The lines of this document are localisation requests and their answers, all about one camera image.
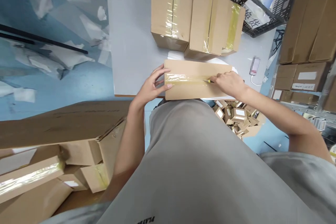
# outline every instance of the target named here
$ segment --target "white table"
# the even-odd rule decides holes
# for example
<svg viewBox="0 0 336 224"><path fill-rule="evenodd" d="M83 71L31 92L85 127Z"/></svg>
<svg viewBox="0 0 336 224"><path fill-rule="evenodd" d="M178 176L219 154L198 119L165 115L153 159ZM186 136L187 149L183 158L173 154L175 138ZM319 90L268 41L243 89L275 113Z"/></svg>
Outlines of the white table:
<svg viewBox="0 0 336 224"><path fill-rule="evenodd" d="M153 69L168 57L168 49L158 48L151 34L151 0L107 0L112 43L112 71L115 96L134 96ZM237 53L221 57L234 66L245 83L250 82L252 58L261 59L253 82L261 84L266 70L275 29L257 38L243 34Z"/></svg>

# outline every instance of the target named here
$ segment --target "person's left hand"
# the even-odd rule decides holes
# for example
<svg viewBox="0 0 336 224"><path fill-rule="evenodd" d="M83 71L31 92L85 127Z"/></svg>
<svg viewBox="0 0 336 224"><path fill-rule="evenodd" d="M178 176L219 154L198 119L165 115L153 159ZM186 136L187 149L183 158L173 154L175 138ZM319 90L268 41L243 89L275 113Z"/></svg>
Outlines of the person's left hand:
<svg viewBox="0 0 336 224"><path fill-rule="evenodd" d="M133 103L140 107L144 107L148 102L154 100L160 93L172 88L172 84L164 85L160 88L156 88L158 85L163 83L165 80L157 81L160 76L164 73L170 72L170 69L164 68L162 64L156 68L152 74L146 79L145 83L142 85L140 91L133 99Z"/></svg>

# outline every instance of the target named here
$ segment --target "person's right hand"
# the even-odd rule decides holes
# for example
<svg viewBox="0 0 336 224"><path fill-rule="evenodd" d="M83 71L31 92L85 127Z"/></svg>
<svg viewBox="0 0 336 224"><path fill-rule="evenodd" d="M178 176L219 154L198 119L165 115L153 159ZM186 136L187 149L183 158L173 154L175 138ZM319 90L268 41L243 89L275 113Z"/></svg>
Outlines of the person's right hand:
<svg viewBox="0 0 336 224"><path fill-rule="evenodd" d="M214 82L220 90L241 101L246 94L249 86L235 72L219 73L217 76L211 76L210 80Z"/></svg>

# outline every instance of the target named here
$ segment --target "hand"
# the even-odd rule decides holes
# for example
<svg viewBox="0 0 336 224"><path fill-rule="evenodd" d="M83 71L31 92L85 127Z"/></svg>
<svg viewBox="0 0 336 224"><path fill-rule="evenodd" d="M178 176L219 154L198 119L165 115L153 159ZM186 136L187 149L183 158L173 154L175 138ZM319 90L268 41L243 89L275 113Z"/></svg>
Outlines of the hand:
<svg viewBox="0 0 336 224"><path fill-rule="evenodd" d="M152 74L146 79L145 83L142 85L140 91L133 99L133 103L140 107L144 107L148 102L154 100L160 93L167 91L172 88L172 84L164 85L160 88L156 88L158 85L163 83L165 80L157 81L160 76L164 73L170 72L170 69L163 68L163 64L156 68Z"/></svg>
<svg viewBox="0 0 336 224"><path fill-rule="evenodd" d="M244 83L244 80L233 71L217 74L217 77L211 76L210 80L224 93L233 96L239 101L241 101L249 89L249 86Z"/></svg>

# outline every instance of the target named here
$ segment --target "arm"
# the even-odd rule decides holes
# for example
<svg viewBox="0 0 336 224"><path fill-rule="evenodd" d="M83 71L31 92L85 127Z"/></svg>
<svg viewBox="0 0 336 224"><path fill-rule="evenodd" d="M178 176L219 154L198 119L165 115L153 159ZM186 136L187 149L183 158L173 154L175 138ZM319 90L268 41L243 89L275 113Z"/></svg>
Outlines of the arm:
<svg viewBox="0 0 336 224"><path fill-rule="evenodd" d="M289 151L308 153L333 163L320 132L307 119L247 86L235 72L210 78L227 95L263 113L289 137Z"/></svg>
<svg viewBox="0 0 336 224"><path fill-rule="evenodd" d="M113 176L100 202L112 201L124 187L128 179L139 166L145 154L144 113L145 105L154 100L160 93L172 87L171 84L156 88L164 80L157 79L169 69L163 64L156 68L146 79L139 93L133 99L128 110L126 125L120 141Z"/></svg>

